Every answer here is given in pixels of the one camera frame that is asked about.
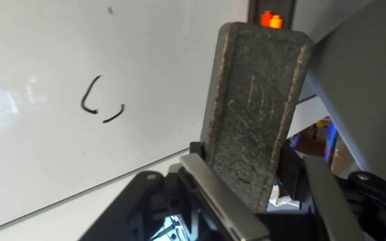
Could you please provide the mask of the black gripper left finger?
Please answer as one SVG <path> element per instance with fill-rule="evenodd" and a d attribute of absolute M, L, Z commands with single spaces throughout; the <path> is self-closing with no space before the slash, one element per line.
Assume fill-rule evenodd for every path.
<path fill-rule="evenodd" d="M 199 154 L 183 156 L 179 170 L 185 170 L 193 180 L 200 196 L 234 241 L 271 241 L 268 228 Z"/>

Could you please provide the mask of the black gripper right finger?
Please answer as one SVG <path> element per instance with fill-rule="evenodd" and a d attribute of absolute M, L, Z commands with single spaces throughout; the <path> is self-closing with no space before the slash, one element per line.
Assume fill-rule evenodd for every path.
<path fill-rule="evenodd" d="M 342 189 L 322 158 L 305 161 L 306 174 L 318 213 L 330 241 L 365 241 L 364 232 L 353 215 Z"/>

